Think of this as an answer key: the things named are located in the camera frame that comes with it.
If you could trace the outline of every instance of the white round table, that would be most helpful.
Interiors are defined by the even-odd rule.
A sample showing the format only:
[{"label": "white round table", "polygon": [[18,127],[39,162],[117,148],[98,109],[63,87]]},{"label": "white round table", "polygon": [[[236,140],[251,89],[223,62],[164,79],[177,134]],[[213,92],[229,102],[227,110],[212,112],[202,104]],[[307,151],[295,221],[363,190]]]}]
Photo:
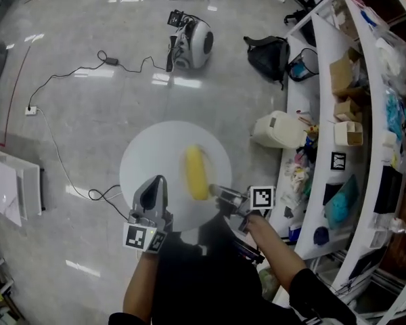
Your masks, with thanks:
[{"label": "white round table", "polygon": [[208,183],[231,186],[229,157],[221,143],[197,125],[169,121],[148,127],[129,144],[120,164],[120,187],[132,207],[135,191],[149,178],[163,175],[167,180],[168,211],[173,214],[173,231],[200,227],[217,213],[215,199],[194,200],[185,177],[185,150],[198,145],[203,151]]}]

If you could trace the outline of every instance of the white container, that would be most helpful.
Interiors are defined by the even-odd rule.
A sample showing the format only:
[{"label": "white container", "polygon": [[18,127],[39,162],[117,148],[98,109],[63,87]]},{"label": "white container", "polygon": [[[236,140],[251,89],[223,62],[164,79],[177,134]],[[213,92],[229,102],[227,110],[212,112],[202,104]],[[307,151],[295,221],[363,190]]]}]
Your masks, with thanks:
[{"label": "white container", "polygon": [[307,132],[297,119],[274,111],[257,120],[251,139],[264,147],[296,149],[305,145]]},{"label": "white container", "polygon": [[362,146],[363,126],[358,122],[341,122],[334,125],[337,146]]}]

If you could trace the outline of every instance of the floor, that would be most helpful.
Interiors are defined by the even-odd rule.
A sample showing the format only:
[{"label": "floor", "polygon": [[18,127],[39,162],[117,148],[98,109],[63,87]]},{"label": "floor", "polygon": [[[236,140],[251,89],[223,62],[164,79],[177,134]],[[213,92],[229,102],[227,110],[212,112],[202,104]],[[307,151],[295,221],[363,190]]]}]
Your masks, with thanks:
[{"label": "floor", "polygon": [[[10,112],[4,152],[45,168],[47,211],[16,227],[0,216],[0,254],[15,280],[13,297],[31,324],[106,324],[120,311],[137,260],[121,247],[122,218],[106,203],[66,192],[69,186],[42,116],[26,117],[33,91],[52,74],[97,66],[102,49],[137,70],[152,56],[163,67],[168,51],[169,12],[184,10],[207,21],[214,50],[200,71],[174,72],[198,88],[157,85],[162,71],[145,64],[141,74],[120,68],[112,77],[53,79],[38,92],[40,107],[75,186],[106,190],[118,183],[129,142],[154,123],[182,120],[216,136],[232,166],[233,186],[274,184],[280,154],[251,144],[249,130],[261,116],[286,107],[278,84],[248,63],[243,36],[284,36],[283,18],[292,0],[17,0],[0,23],[9,50],[0,80],[0,141],[12,89],[22,69]],[[31,35],[41,39],[25,41]],[[114,203],[127,212],[123,197]]]}]

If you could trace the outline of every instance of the black bag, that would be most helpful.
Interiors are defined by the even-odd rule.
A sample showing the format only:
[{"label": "black bag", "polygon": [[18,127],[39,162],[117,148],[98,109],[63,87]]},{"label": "black bag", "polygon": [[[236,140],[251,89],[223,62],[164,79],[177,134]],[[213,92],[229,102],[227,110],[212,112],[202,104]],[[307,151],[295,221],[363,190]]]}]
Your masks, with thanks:
[{"label": "black bag", "polygon": [[244,37],[248,44],[248,61],[261,74],[283,85],[290,47],[286,39],[268,36],[261,40]]}]

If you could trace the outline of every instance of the white cable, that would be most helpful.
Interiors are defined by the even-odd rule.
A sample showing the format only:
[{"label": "white cable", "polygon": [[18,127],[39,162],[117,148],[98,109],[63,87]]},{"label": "white cable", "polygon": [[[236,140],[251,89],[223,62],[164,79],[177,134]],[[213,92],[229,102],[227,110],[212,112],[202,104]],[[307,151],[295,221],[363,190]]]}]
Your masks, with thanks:
[{"label": "white cable", "polygon": [[[48,127],[49,134],[50,134],[50,136],[51,136],[51,139],[53,140],[53,143],[54,143],[54,146],[55,146],[55,151],[57,152],[57,157],[58,157],[58,159],[59,159],[59,161],[60,161],[60,164],[61,164],[61,166],[62,166],[62,168],[63,168],[63,171],[65,172],[66,178],[68,178],[68,181],[69,181],[70,185],[74,188],[75,192],[76,192],[78,195],[80,195],[82,198],[85,198],[86,200],[89,200],[89,201],[105,201],[104,199],[102,199],[102,200],[100,200],[100,199],[99,199],[99,200],[92,200],[91,198],[87,198],[86,196],[82,195],[82,194],[74,187],[74,184],[71,182],[71,180],[70,180],[70,178],[69,178],[69,176],[68,176],[68,173],[66,172],[65,166],[63,165],[62,158],[60,158],[59,148],[57,147],[57,144],[56,144],[56,142],[55,142],[55,140],[54,140],[53,133],[51,132],[51,127],[49,126],[47,117],[45,116],[44,112],[43,112],[40,108],[37,108],[37,110],[38,110],[40,113],[42,113],[43,118],[45,119],[45,122],[47,123],[47,127]],[[107,200],[111,200],[112,198],[115,198],[116,196],[119,196],[120,194],[122,194],[122,192],[119,192],[119,193],[117,193],[116,195],[113,195],[112,197],[107,198]]]}]

